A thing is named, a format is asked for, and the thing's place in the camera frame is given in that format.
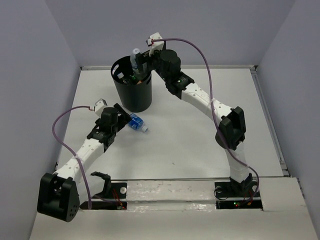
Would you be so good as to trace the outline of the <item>clear bottle white green label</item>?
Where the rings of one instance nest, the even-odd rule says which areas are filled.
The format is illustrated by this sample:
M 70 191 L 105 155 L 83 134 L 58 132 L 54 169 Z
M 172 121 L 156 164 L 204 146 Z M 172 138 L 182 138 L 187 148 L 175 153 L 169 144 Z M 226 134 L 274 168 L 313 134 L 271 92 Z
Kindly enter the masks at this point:
M 138 64 L 137 64 L 137 60 L 136 60 L 136 55 L 140 53 L 140 49 L 139 48 L 134 48 L 132 50 L 132 53 L 130 55 L 130 63 L 131 63 L 131 67 L 133 70 L 133 74 L 134 76 L 138 79 L 141 80 L 141 75 L 138 69 Z

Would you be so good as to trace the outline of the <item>green plastic bottle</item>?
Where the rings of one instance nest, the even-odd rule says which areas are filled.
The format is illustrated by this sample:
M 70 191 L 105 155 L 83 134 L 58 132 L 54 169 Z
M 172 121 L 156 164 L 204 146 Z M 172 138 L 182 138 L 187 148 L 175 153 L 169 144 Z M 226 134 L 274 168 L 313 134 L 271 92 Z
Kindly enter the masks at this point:
M 133 84 L 133 85 L 136 85 L 140 80 L 133 74 L 133 75 L 130 75 L 130 82 Z

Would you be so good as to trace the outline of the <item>clear bottle blue label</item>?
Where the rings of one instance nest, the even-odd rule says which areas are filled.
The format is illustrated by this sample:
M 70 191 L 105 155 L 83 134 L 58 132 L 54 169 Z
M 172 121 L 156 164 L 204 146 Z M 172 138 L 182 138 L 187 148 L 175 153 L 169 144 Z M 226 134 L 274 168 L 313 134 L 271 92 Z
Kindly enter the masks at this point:
M 141 131 L 143 133 L 146 133 L 148 131 L 148 127 L 145 125 L 145 122 L 135 113 L 131 113 L 130 118 L 131 120 L 128 123 L 128 126 L 130 128 L 132 128 L 135 131 Z

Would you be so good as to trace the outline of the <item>clear bottle without label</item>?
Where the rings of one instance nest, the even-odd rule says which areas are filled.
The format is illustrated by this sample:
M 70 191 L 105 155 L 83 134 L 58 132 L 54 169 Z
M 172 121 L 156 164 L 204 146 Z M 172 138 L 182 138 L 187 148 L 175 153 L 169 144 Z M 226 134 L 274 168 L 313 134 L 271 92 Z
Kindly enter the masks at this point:
M 126 77 L 122 72 L 117 74 L 118 81 L 123 85 L 128 85 L 130 83 L 130 78 Z

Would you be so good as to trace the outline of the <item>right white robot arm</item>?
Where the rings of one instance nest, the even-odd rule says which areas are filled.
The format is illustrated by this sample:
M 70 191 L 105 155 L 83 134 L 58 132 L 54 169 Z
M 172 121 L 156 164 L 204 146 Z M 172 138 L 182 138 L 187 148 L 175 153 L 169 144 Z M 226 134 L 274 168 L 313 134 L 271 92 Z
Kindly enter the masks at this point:
M 135 48 L 130 60 L 134 73 L 144 76 L 155 71 L 172 95 L 191 104 L 214 122 L 217 126 L 215 140 L 225 149 L 230 168 L 230 190 L 235 196 L 246 193 L 253 178 L 245 157 L 246 123 L 243 109 L 232 108 L 210 97 L 182 72 L 181 60 L 173 50 L 141 53 Z

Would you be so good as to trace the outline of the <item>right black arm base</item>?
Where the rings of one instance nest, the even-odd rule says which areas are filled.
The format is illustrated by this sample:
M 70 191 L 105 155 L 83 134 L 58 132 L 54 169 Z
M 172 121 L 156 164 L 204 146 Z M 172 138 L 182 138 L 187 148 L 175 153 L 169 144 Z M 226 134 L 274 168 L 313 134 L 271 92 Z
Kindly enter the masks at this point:
M 214 183 L 213 194 L 218 210 L 263 209 L 260 192 L 255 193 L 257 182 L 252 174 L 241 183 L 230 178 L 229 181 Z

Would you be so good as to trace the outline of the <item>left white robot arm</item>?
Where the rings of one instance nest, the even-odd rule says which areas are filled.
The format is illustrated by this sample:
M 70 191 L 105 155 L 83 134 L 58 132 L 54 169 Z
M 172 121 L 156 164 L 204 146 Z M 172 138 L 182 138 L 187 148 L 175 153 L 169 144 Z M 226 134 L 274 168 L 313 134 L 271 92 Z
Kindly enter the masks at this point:
M 130 115 L 118 104 L 108 106 L 99 99 L 93 111 L 98 119 L 78 151 L 72 150 L 59 137 L 55 139 L 72 154 L 70 160 L 53 173 L 45 173 L 39 184 L 37 212 L 70 222 L 83 203 L 92 208 L 92 198 L 115 195 L 111 177 L 107 173 L 86 172 L 114 143 L 117 133 L 130 121 Z

